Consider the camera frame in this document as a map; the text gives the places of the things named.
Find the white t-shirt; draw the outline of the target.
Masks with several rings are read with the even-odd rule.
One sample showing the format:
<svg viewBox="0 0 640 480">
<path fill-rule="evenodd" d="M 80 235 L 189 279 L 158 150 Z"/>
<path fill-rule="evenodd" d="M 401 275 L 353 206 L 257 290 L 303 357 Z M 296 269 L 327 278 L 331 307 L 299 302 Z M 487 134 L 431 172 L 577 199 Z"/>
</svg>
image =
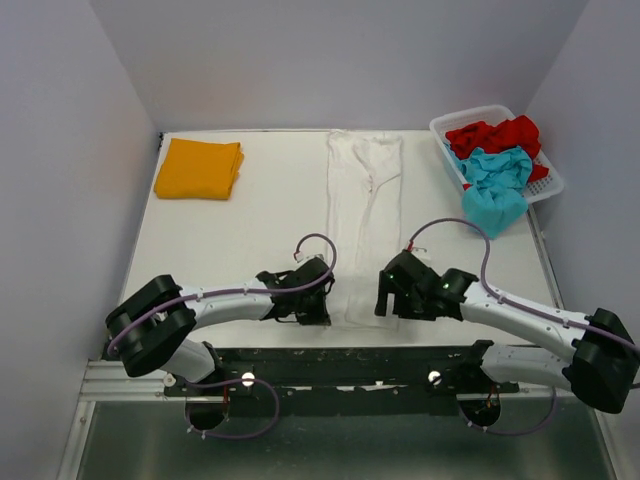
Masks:
<svg viewBox="0 0 640 480">
<path fill-rule="evenodd" d="M 327 234 L 337 247 L 330 295 L 334 323 L 397 332 L 377 317 L 379 272 L 400 250 L 403 140 L 398 135 L 335 130 L 328 134 Z"/>
</svg>

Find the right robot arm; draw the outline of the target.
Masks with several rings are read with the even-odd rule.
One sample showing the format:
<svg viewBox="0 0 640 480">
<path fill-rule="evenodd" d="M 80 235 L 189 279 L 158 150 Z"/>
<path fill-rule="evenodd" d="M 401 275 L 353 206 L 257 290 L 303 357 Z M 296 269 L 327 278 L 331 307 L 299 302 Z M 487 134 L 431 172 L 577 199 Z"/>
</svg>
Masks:
<svg viewBox="0 0 640 480">
<path fill-rule="evenodd" d="M 639 348 L 620 318 L 555 309 L 514 296 L 456 268 L 437 274 L 408 250 L 379 273 L 374 309 L 409 320 L 452 318 L 492 327 L 526 341 L 489 346 L 464 362 L 460 379 L 480 392 L 496 383 L 530 383 L 571 392 L 609 414 L 623 410 L 639 371 Z"/>
</svg>

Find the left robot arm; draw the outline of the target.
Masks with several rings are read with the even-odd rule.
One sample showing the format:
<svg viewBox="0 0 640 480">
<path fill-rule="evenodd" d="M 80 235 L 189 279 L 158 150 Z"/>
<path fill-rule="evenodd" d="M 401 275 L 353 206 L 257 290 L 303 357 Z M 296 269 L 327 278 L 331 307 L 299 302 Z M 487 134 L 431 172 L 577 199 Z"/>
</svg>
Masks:
<svg viewBox="0 0 640 480">
<path fill-rule="evenodd" d="M 220 360 L 209 344 L 188 339 L 192 331 L 289 316 L 302 325 L 328 325 L 326 296 L 333 283 L 331 267 L 319 256 L 295 270 L 263 271 L 221 290 L 180 286 L 172 276 L 159 275 L 107 316 L 107 352 L 133 378 L 161 370 L 209 395 L 221 385 Z"/>
</svg>

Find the turquoise t-shirt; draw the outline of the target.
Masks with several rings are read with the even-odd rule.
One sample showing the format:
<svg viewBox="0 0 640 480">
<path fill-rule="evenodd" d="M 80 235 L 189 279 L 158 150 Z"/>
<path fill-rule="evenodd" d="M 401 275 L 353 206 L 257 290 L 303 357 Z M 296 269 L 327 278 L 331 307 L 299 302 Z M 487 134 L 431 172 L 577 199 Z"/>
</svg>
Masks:
<svg viewBox="0 0 640 480">
<path fill-rule="evenodd" d="M 528 209 L 523 192 L 533 161 L 520 146 L 499 153 L 486 153 L 476 147 L 464 160 L 450 146 L 446 148 L 469 184 L 462 195 L 465 218 L 491 239 L 497 238 Z"/>
</svg>

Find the white plastic laundry basket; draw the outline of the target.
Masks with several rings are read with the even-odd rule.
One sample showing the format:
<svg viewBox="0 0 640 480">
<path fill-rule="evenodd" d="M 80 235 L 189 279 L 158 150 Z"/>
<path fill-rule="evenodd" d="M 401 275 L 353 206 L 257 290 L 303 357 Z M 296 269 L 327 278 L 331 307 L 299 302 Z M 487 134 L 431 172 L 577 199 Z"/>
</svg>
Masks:
<svg viewBox="0 0 640 480">
<path fill-rule="evenodd" d="M 513 120 L 515 118 L 516 116 L 509 108 L 494 104 L 448 113 L 430 121 L 429 130 L 434 135 L 436 143 L 444 155 L 445 171 L 460 194 L 464 193 L 466 179 L 457 167 L 453 154 L 449 151 L 450 142 L 445 138 L 445 133 L 476 121 L 497 125 L 504 120 Z M 548 168 L 549 172 L 544 178 L 526 186 L 523 197 L 529 204 L 549 199 L 561 193 L 565 186 L 564 180 L 543 151 L 540 151 L 534 159 L 534 164 Z"/>
</svg>

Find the folded orange t-shirt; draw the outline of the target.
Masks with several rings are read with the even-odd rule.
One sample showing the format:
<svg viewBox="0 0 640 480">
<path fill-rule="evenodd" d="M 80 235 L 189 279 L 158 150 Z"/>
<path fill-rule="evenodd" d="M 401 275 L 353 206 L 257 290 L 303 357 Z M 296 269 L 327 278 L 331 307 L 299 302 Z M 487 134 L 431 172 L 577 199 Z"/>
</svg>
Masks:
<svg viewBox="0 0 640 480">
<path fill-rule="evenodd" d="M 239 142 L 172 139 L 153 191 L 163 200 L 229 200 L 243 160 Z"/>
</svg>

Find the red t-shirt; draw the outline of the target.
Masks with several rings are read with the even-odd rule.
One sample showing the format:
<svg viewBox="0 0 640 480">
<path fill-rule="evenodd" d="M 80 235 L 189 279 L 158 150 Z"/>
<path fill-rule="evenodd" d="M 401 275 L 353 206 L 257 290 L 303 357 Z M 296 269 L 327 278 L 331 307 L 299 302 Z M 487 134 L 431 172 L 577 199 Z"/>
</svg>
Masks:
<svg viewBox="0 0 640 480">
<path fill-rule="evenodd" d="M 550 169 L 535 162 L 541 150 L 539 130 L 525 115 L 503 120 L 496 125 L 490 125 L 482 120 L 468 123 L 463 127 L 447 131 L 445 139 L 460 161 L 468 160 L 476 149 L 486 154 L 499 154 L 520 148 L 532 163 L 528 184 L 549 176 Z"/>
</svg>

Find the black mounting rail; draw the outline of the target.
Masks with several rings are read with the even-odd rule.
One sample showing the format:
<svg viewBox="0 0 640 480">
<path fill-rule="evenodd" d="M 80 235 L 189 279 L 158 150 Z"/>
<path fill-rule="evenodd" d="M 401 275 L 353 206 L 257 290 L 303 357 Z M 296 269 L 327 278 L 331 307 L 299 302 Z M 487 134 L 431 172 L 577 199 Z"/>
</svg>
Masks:
<svg viewBox="0 0 640 480">
<path fill-rule="evenodd" d="M 164 393 L 232 418 L 455 415 L 462 397 L 519 390 L 481 370 L 489 345 L 222 349 L 211 377 L 194 386 L 177 379 Z"/>
</svg>

